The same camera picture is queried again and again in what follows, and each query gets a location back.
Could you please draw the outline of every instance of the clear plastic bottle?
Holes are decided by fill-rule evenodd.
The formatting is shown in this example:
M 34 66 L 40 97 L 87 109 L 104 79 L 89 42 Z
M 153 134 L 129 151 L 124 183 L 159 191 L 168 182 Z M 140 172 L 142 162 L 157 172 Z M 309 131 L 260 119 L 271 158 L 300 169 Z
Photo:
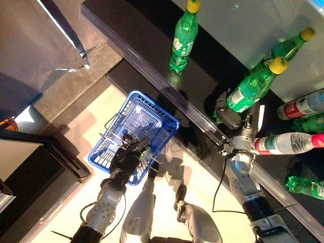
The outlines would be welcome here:
M 199 8 L 200 0 L 188 0 L 186 12 L 176 25 L 169 62 L 171 70 L 181 72 L 187 65 L 193 42 L 198 33 L 197 13 Z
M 280 106 L 277 114 L 281 120 L 290 120 L 318 112 L 324 112 L 324 89 Z
M 277 75 L 288 68 L 288 61 L 276 57 L 268 67 L 243 79 L 227 97 L 226 103 L 235 112 L 241 113 L 265 96 Z
M 284 57 L 287 61 L 294 58 L 304 43 L 310 41 L 315 36 L 316 31 L 312 27 L 304 28 L 298 36 L 279 43 L 271 52 L 269 52 L 260 62 L 255 65 L 251 73 L 256 73 L 266 68 L 275 57 Z
M 256 138 L 254 147 L 260 154 L 298 154 L 324 147 L 324 134 L 284 133 Z
M 286 186 L 293 193 L 301 193 L 324 200 L 324 180 L 289 176 Z

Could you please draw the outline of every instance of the blue plastic basket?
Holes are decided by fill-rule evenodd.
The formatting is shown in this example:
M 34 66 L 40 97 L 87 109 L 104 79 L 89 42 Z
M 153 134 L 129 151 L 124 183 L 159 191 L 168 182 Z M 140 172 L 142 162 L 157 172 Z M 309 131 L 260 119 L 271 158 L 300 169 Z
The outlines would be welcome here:
M 123 130 L 141 140 L 150 138 L 150 150 L 142 156 L 140 166 L 131 176 L 128 184 L 137 185 L 148 171 L 166 143 L 175 135 L 179 122 L 153 100 L 139 91 L 132 91 L 113 122 L 88 156 L 89 162 L 110 173 L 109 166 L 118 148 L 123 144 Z

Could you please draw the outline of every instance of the red bottle cap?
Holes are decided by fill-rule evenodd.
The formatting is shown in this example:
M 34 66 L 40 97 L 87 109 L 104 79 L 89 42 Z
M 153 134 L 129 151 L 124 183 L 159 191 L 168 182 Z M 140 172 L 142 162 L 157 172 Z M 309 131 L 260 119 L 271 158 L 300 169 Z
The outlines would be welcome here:
M 312 136 L 312 144 L 315 148 L 324 147 L 324 134 L 315 134 Z

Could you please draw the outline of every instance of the green bottle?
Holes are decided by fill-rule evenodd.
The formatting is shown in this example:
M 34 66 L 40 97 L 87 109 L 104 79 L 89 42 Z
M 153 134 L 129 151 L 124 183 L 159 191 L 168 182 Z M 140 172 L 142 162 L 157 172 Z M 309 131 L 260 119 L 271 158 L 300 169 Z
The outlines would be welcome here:
M 266 95 L 274 78 L 287 68 L 288 61 L 276 57 L 265 69 L 245 77 L 227 97 L 227 105 L 235 112 L 245 111 Z
M 303 44 L 310 41 L 315 33 L 312 27 L 306 27 L 298 36 L 281 42 L 250 70 L 250 74 L 263 70 L 275 57 L 284 57 L 287 61 L 292 60 Z
M 194 39 L 198 33 L 197 13 L 199 8 L 200 0 L 188 0 L 187 10 L 176 25 L 169 62 L 170 69 L 176 72 L 181 72 L 187 65 Z
M 294 120 L 292 129 L 296 132 L 323 132 L 324 113 Z
M 324 200 L 324 180 L 289 176 L 286 186 L 293 193 L 301 193 Z

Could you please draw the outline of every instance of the white floor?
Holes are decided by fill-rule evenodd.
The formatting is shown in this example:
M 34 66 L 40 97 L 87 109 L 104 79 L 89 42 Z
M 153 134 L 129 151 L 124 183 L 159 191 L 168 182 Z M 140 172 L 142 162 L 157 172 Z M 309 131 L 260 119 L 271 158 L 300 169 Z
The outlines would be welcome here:
M 79 159 L 91 170 L 93 176 L 70 198 L 62 204 L 60 211 L 53 214 L 51 221 L 36 235 L 32 243 L 66 243 L 68 239 L 51 233 L 51 230 L 73 236 L 81 224 L 79 218 L 80 210 L 87 204 L 96 200 L 100 190 L 100 182 L 108 177 L 108 174 L 98 168 L 89 165 L 87 155 L 100 139 L 99 133 L 104 132 L 104 124 L 118 112 L 122 106 L 125 96 L 114 86 L 110 86 L 104 93 L 90 104 L 78 117 L 69 125 L 69 131 L 65 136 L 80 151 Z M 196 204 L 210 213 L 216 223 L 224 243 L 254 242 L 254 235 L 249 227 L 249 221 L 245 215 L 236 213 L 211 213 L 212 200 L 219 183 L 209 172 L 201 167 L 198 162 L 185 152 L 174 140 L 166 146 L 162 168 L 172 168 L 173 171 L 184 171 L 184 182 L 187 185 L 186 201 Z M 151 236 L 176 237 L 191 240 L 187 226 L 178 223 L 177 213 L 173 210 L 175 193 L 173 191 L 173 179 L 177 179 L 181 173 L 166 173 L 164 177 L 157 177 L 155 180 L 154 194 L 156 203 L 154 209 L 154 221 Z M 127 186 L 126 199 L 127 211 L 133 201 L 140 193 L 145 179 L 138 186 Z M 221 186 L 216 198 L 217 210 L 237 210 L 242 211 L 241 206 L 232 196 L 229 190 Z M 106 232 L 120 219 L 124 210 L 124 200 L 118 205 L 115 221 Z M 119 242 L 119 226 L 102 242 Z

